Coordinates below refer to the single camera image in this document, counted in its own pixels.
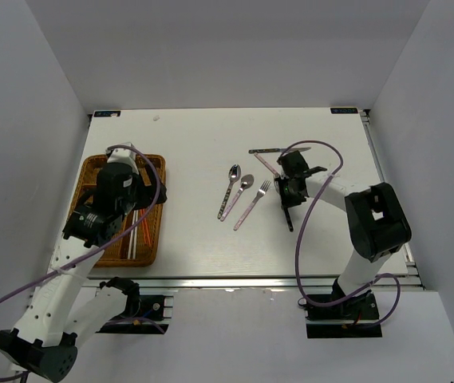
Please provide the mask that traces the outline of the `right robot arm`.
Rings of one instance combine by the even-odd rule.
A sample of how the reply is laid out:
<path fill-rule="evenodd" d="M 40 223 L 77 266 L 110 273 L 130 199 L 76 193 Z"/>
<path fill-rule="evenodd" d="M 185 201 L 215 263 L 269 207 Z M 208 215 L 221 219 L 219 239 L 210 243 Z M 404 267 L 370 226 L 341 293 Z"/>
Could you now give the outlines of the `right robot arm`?
<path fill-rule="evenodd" d="M 412 237 L 397 195 L 385 182 L 367 186 L 324 167 L 311 168 L 298 151 L 280 156 L 278 164 L 282 171 L 274 183 L 290 231 L 294 226 L 289 210 L 310 197 L 309 209 L 321 200 L 346 213 L 353 253 L 333 284 L 331 301 L 320 306 L 332 306 L 337 316 L 350 318 L 361 307 L 358 295 L 376 282 L 382 266 Z"/>

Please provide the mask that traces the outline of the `dark handled fork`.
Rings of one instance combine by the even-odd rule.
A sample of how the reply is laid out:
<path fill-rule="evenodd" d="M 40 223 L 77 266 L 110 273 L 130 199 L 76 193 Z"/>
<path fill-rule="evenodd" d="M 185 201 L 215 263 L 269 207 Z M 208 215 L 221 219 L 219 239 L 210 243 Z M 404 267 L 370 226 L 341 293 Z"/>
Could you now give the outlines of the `dark handled fork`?
<path fill-rule="evenodd" d="M 284 213 L 284 216 L 285 216 L 285 219 L 286 219 L 286 225 L 287 225 L 289 231 L 293 232 L 294 231 L 294 225 L 293 225 L 292 219 L 290 217 L 289 209 L 287 207 L 283 206 L 282 210 L 283 210 L 283 213 Z"/>

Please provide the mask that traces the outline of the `pink handled fork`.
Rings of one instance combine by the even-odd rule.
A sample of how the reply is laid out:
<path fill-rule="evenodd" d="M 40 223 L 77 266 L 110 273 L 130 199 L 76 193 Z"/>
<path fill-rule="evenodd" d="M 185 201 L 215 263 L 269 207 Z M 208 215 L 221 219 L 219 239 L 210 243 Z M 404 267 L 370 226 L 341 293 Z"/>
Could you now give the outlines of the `pink handled fork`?
<path fill-rule="evenodd" d="M 251 201 L 251 203 L 248 205 L 246 210 L 242 213 L 242 215 L 239 217 L 238 221 L 233 227 L 234 231 L 237 231 L 243 224 L 243 222 L 246 220 L 248 215 L 251 213 L 251 211 L 254 209 L 255 205 L 257 204 L 258 201 L 260 201 L 261 198 L 263 198 L 266 193 L 268 192 L 270 188 L 271 182 L 269 180 L 265 180 L 259 190 L 257 191 L 255 197 Z"/>

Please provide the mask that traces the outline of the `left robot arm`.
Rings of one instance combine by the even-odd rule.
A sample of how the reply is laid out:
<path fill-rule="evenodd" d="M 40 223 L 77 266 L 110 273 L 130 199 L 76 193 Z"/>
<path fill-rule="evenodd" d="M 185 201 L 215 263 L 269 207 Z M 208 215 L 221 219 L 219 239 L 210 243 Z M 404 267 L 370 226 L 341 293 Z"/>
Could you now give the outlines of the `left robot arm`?
<path fill-rule="evenodd" d="M 140 286 L 128 278 L 103 283 L 78 311 L 73 304 L 89 272 L 105 250 L 126 234 L 122 225 L 135 210 L 151 211 L 166 200 L 152 162 L 145 163 L 146 184 L 132 160 L 107 161 L 96 186 L 75 205 L 64 226 L 51 271 L 38 283 L 26 312 L 0 331 L 0 352 L 15 365 L 50 382 L 62 381 L 80 347 L 111 321 L 122 322 L 140 310 Z"/>

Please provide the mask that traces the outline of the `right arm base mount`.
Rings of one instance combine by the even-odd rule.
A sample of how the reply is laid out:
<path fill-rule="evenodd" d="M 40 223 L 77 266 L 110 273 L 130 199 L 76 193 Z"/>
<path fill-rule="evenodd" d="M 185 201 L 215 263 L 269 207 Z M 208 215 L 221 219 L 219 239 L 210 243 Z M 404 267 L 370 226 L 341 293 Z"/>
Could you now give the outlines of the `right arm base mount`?
<path fill-rule="evenodd" d="M 381 338 L 379 310 L 374 294 L 369 291 L 337 306 L 317 307 L 304 298 L 298 307 L 306 313 L 306 335 L 309 339 Z"/>

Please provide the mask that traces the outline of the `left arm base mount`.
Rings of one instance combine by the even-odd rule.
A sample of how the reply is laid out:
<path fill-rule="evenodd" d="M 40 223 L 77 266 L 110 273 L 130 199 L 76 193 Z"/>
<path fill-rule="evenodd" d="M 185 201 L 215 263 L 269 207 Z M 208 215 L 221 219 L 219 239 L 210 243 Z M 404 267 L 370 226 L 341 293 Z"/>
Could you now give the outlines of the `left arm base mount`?
<path fill-rule="evenodd" d="M 116 288 L 127 297 L 127 301 L 124 311 L 107 321 L 98 331 L 99 334 L 162 335 L 166 332 L 172 317 L 171 295 L 142 293 L 137 282 L 120 277 L 101 282 L 97 294 L 106 287 Z"/>

